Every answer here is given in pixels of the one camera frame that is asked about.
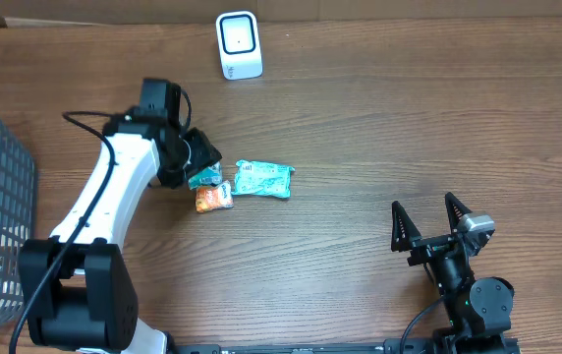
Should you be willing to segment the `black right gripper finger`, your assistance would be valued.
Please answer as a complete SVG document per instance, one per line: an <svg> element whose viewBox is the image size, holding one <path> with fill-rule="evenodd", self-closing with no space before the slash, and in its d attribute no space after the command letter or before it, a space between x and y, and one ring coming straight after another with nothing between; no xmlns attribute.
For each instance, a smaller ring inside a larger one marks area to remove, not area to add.
<svg viewBox="0 0 562 354"><path fill-rule="evenodd" d="M449 219L449 225L452 232L467 232L468 227L465 225L465 216L472 211L467 208L453 193L448 192L445 195L445 205Z"/></svg>
<svg viewBox="0 0 562 354"><path fill-rule="evenodd" d="M391 250L393 252L412 250L422 235L398 201L392 203L392 219Z"/></svg>

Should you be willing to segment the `large teal snack packet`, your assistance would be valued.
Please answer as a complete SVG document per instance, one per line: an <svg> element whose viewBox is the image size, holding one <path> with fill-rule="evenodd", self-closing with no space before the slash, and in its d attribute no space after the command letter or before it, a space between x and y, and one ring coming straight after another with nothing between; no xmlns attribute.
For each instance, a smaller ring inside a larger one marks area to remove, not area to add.
<svg viewBox="0 0 562 354"><path fill-rule="evenodd" d="M238 170L234 178L234 195L290 198L291 175L295 172L294 167L248 160L239 160L236 166Z"/></svg>

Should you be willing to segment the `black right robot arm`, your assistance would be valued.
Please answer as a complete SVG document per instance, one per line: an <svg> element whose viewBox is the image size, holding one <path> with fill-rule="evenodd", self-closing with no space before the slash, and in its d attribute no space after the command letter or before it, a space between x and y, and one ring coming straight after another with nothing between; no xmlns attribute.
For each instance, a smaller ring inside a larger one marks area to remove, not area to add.
<svg viewBox="0 0 562 354"><path fill-rule="evenodd" d="M421 233L397 201L391 205L393 252L408 252L409 266L421 265L439 298L418 313L396 344L385 342L385 352L396 353L518 353L511 328L515 290L501 277L475 278L471 258L477 256L495 232L490 215L471 211L455 195L445 195L450 232L431 238ZM429 312L443 306L449 325L415 344L409 336Z"/></svg>

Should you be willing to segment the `small orange snack packet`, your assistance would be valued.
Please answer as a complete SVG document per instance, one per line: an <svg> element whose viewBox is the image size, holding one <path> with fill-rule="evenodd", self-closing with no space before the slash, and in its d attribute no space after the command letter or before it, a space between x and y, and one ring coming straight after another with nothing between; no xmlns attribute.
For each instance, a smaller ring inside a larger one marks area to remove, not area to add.
<svg viewBox="0 0 562 354"><path fill-rule="evenodd" d="M196 192L196 210L204 213L234 205L231 184L224 181L217 186L202 186Z"/></svg>

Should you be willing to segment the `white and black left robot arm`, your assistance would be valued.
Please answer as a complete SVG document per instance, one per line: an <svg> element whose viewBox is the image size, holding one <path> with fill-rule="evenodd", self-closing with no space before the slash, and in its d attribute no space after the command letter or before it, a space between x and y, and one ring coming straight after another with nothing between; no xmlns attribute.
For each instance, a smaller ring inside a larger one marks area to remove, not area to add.
<svg viewBox="0 0 562 354"><path fill-rule="evenodd" d="M139 104L92 131L101 150L79 198L48 238L27 240L19 252L25 306L10 352L24 327L36 345L77 353L181 352L168 332L141 320L122 249L152 182L179 188L222 157L180 117L189 100L178 84L146 78Z"/></svg>

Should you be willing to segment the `small teal snack packet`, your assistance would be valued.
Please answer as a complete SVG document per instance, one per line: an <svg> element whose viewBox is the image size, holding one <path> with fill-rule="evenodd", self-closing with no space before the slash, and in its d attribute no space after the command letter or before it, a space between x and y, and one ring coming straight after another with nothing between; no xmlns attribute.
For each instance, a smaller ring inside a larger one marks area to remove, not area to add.
<svg viewBox="0 0 562 354"><path fill-rule="evenodd" d="M190 190L195 190L204 186L217 186L224 181L220 162L204 168L198 174L191 177L188 181Z"/></svg>

